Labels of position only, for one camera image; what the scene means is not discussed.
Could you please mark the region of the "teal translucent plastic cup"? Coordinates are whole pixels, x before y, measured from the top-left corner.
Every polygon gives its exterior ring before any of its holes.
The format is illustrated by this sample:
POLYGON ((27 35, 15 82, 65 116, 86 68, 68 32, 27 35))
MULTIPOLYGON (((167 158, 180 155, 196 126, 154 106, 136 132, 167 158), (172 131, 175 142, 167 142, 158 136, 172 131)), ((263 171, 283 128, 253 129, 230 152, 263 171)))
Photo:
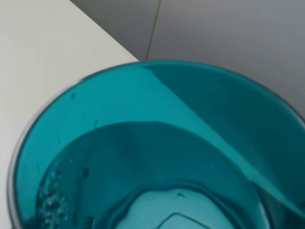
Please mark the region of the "teal translucent plastic cup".
POLYGON ((119 65, 39 111, 7 200, 15 229, 302 229, 305 121, 231 71, 119 65))

